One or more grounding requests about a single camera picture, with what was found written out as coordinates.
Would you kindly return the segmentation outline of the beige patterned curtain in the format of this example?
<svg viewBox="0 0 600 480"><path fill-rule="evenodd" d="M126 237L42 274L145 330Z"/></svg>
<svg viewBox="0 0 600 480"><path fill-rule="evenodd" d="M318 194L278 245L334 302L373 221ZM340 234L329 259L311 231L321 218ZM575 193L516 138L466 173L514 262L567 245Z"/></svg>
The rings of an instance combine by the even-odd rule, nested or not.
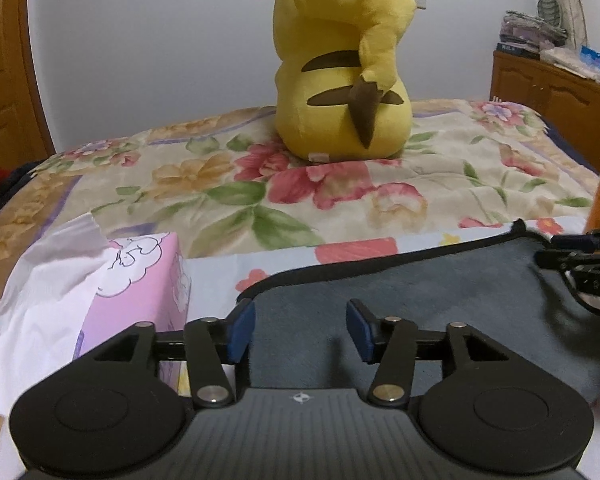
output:
<svg viewBox="0 0 600 480"><path fill-rule="evenodd" d="M562 10L562 27L568 34L567 44L575 51L588 46L588 29L582 0L558 0Z"/></svg>

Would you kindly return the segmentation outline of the floral bed quilt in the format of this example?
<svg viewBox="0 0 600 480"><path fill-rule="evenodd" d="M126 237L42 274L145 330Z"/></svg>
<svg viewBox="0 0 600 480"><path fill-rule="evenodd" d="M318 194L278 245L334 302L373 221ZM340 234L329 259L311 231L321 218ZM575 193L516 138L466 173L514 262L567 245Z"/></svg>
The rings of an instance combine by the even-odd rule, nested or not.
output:
<svg viewBox="0 0 600 480"><path fill-rule="evenodd" d="M302 162L269 107L86 144L9 192L0 297L35 237L80 214L111 237L173 231L189 257L585 216L596 175L549 126L520 104L432 100L400 154L369 162Z"/></svg>

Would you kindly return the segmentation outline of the wooden sideboard cabinet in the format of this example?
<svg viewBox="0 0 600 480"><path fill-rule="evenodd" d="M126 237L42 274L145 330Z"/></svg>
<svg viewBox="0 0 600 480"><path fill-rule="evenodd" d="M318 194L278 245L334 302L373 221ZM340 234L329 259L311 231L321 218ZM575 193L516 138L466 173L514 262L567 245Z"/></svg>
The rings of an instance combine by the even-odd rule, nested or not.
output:
<svg viewBox="0 0 600 480"><path fill-rule="evenodd" d="M495 51L490 96L532 108L592 168L600 169L600 84L541 61Z"/></svg>

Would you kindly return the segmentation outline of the pink tissue box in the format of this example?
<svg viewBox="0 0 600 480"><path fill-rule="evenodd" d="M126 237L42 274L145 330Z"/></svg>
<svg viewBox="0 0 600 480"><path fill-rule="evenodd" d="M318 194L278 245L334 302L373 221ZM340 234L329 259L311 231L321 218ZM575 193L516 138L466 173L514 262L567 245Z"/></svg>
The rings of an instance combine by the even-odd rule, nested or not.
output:
<svg viewBox="0 0 600 480"><path fill-rule="evenodd" d="M76 340L77 359L137 322L175 332L186 322L192 281L174 233L110 240L105 277Z"/></svg>

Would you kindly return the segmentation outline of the purple grey microfiber towel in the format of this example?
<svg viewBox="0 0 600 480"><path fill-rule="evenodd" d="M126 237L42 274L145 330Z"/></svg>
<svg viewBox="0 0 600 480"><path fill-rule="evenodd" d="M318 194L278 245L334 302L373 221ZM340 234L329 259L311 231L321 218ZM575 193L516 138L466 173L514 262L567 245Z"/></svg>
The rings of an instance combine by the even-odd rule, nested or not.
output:
<svg viewBox="0 0 600 480"><path fill-rule="evenodd" d="M592 401L600 315L534 263L547 244L514 226L474 242L274 274L240 295L256 306L251 385L366 391L376 368L361 361L346 326L346 305L358 299L378 318L400 316L422 330L465 322Z"/></svg>

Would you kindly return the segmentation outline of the brown wooden door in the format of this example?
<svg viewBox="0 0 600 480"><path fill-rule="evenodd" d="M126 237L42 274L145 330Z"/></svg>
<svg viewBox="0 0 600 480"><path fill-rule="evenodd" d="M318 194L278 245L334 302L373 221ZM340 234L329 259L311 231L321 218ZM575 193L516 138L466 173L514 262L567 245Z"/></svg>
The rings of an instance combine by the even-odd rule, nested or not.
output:
<svg viewBox="0 0 600 480"><path fill-rule="evenodd" d="M0 168L54 153L33 67L28 0L0 0Z"/></svg>

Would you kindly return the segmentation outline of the yellow Pikachu plush toy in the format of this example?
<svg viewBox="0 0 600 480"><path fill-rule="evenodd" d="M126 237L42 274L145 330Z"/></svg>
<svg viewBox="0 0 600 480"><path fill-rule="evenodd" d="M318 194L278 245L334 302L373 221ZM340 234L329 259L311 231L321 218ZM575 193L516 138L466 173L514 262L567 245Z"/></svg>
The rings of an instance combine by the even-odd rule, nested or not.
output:
<svg viewBox="0 0 600 480"><path fill-rule="evenodd" d="M412 130L396 50L415 0L275 0L275 128L308 162L388 158Z"/></svg>

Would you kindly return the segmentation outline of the white strawberry print cloth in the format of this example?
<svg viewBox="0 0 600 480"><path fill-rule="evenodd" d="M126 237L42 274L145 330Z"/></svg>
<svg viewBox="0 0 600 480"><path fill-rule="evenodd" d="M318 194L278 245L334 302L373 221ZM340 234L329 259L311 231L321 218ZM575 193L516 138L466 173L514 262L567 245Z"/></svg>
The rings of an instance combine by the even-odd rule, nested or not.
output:
<svg viewBox="0 0 600 480"><path fill-rule="evenodd" d="M420 252L526 222L185 259L185 325L226 318L250 286L308 266ZM83 356L76 340L110 240L90 216L34 243L0 300L4 479L573 479L588 400L465 322L418 328L407 405L355 388L256 388L195 408L184 327L137 322Z"/></svg>

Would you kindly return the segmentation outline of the folded clothes pile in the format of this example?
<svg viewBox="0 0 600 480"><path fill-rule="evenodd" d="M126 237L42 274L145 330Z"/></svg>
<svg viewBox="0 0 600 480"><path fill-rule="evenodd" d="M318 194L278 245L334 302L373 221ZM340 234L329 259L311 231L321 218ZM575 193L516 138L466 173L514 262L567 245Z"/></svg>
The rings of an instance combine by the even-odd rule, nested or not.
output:
<svg viewBox="0 0 600 480"><path fill-rule="evenodd" d="M507 11L501 22L498 50L514 55L538 56L543 49L563 47L568 39L568 32L554 26L542 18L517 12Z"/></svg>

